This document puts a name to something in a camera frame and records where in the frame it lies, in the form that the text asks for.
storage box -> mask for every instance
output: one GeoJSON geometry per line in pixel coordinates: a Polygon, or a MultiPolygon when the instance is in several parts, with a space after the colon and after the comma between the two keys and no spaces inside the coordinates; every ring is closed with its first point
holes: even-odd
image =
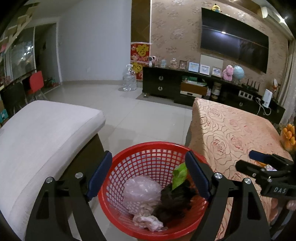
{"type": "Polygon", "coordinates": [[[207,95],[207,87],[192,85],[189,83],[181,83],[181,91],[190,92],[198,95],[207,95]]]}
{"type": "Polygon", "coordinates": [[[8,114],[6,109],[4,109],[2,100],[0,100],[0,124],[3,123],[6,119],[8,119],[8,114]]]}

red chair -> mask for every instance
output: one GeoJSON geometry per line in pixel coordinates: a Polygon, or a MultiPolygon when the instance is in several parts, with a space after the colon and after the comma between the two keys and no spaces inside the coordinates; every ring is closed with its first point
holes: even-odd
{"type": "Polygon", "coordinates": [[[37,100],[37,97],[40,95],[47,100],[46,96],[42,93],[41,88],[44,86],[42,72],[38,71],[37,73],[34,73],[31,75],[29,79],[30,83],[30,90],[27,91],[28,95],[33,95],[33,98],[37,100]]]}

photo frame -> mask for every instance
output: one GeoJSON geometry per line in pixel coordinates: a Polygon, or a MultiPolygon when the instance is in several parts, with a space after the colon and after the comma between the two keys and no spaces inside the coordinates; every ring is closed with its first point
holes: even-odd
{"type": "Polygon", "coordinates": [[[180,60],[179,69],[186,69],[187,61],[180,60]]]}
{"type": "Polygon", "coordinates": [[[200,73],[205,75],[210,75],[210,66],[207,65],[200,65],[200,73]]]}
{"type": "Polygon", "coordinates": [[[213,67],[212,75],[222,77],[222,69],[213,67]]]}
{"type": "Polygon", "coordinates": [[[188,71],[198,73],[200,65],[198,63],[189,62],[188,71]]]}

sofa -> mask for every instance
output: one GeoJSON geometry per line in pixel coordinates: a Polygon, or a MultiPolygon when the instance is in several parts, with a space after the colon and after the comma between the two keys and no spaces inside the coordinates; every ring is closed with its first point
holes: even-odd
{"type": "Polygon", "coordinates": [[[25,240],[35,199],[47,177],[84,172],[104,153],[98,131],[103,112],[34,101],[0,128],[0,235],[25,240]]]}

doorway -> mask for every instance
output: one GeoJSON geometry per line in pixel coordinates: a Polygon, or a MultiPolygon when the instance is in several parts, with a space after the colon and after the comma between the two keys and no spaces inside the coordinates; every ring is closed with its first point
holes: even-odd
{"type": "Polygon", "coordinates": [[[35,28],[35,61],[37,71],[42,71],[43,93],[47,93],[60,85],[56,31],[56,23],[36,26],[35,28]]]}

